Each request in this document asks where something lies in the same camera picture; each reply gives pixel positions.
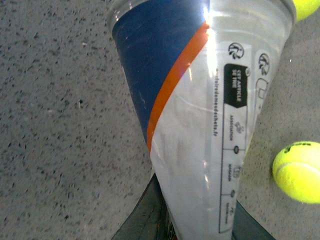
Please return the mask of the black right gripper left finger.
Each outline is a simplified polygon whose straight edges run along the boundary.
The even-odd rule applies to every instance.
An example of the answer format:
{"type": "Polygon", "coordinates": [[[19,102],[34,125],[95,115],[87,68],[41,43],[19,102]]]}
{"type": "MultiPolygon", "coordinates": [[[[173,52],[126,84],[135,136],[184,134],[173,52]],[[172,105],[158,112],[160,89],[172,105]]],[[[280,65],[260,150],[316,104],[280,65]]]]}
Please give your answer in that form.
{"type": "Polygon", "coordinates": [[[154,174],[114,240],[166,240],[167,206],[154,174]]]}

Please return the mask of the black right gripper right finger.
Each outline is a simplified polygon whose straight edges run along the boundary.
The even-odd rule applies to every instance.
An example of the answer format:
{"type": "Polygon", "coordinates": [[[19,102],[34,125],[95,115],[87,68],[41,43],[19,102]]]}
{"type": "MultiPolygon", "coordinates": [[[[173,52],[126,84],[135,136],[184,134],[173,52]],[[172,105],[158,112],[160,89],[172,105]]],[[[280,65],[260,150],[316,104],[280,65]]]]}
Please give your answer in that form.
{"type": "Polygon", "coordinates": [[[233,240],[275,240],[237,201],[232,229],[233,240]]]}

